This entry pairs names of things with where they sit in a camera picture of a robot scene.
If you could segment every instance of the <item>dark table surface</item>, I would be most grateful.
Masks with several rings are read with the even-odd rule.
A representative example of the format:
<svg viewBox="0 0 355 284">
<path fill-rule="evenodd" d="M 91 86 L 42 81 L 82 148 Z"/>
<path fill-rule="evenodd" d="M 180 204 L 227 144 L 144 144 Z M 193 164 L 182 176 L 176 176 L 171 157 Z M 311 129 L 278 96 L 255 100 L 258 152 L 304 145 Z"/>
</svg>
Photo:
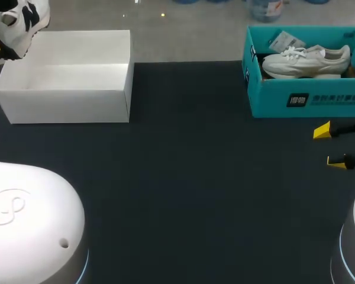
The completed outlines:
<svg viewBox="0 0 355 284">
<path fill-rule="evenodd" d="M 331 283 L 355 135 L 256 120 L 240 62 L 137 64 L 131 123 L 10 125 L 0 162 L 50 169 L 86 210 L 92 283 Z"/>
</svg>

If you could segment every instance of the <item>open shoe box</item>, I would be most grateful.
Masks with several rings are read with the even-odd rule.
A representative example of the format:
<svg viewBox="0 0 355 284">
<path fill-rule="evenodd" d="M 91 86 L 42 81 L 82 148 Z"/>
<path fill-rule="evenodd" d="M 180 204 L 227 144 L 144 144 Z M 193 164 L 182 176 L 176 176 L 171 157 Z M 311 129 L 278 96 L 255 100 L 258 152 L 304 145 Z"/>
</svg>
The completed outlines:
<svg viewBox="0 0 355 284">
<path fill-rule="evenodd" d="M 281 31 L 327 49 L 351 48 L 351 66 L 341 79 L 269 79 L 258 54 L 272 54 Z M 355 27 L 255 26 L 247 29 L 243 74 L 251 111 L 257 118 L 355 117 Z"/>
<path fill-rule="evenodd" d="M 45 31 L 0 74 L 0 105 L 13 124 L 129 122 L 130 31 Z"/>
</svg>

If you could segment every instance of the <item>shoe sole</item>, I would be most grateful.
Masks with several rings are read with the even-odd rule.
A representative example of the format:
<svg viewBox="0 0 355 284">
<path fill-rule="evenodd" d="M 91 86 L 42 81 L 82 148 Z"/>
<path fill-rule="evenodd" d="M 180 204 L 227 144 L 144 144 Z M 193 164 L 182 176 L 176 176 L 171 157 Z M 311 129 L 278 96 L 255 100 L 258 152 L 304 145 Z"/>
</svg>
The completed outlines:
<svg viewBox="0 0 355 284">
<path fill-rule="evenodd" d="M 41 30 L 48 28 L 50 25 L 50 10 L 48 11 L 47 15 L 33 28 L 30 29 L 28 32 L 27 38 L 25 38 L 20 45 L 19 49 L 21 52 L 16 52 L 14 49 L 8 47 L 0 40 L 0 59 L 4 60 L 18 60 L 22 59 L 26 56 L 31 46 L 31 41 L 33 37 Z"/>
<path fill-rule="evenodd" d="M 265 71 L 268 75 L 275 79 L 340 79 L 341 75 L 337 74 L 319 74 L 314 76 L 292 76 L 292 75 L 281 75 L 272 72 Z"/>
</svg>

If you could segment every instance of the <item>white shoe box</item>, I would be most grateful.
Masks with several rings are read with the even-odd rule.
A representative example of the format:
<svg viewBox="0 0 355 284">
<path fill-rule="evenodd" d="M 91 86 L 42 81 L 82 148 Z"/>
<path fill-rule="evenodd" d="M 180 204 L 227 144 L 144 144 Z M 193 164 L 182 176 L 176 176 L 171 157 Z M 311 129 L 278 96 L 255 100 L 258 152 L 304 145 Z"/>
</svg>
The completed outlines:
<svg viewBox="0 0 355 284">
<path fill-rule="evenodd" d="M 12 124 L 129 122 L 134 62 L 130 31 L 46 31 L 0 74 Z"/>
</svg>

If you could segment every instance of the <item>teal shoe box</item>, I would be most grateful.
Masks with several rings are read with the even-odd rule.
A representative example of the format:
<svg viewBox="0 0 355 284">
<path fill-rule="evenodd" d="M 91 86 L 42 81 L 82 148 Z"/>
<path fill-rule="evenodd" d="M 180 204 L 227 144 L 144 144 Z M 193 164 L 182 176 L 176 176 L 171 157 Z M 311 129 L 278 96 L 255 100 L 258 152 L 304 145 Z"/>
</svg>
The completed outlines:
<svg viewBox="0 0 355 284">
<path fill-rule="evenodd" d="M 349 45 L 355 69 L 355 27 L 248 27 L 242 65 L 253 116 L 355 117 L 355 78 L 262 78 L 257 54 L 274 53 L 269 46 L 282 31 L 306 42 L 307 48 L 319 44 L 326 49 L 340 49 Z"/>
</svg>

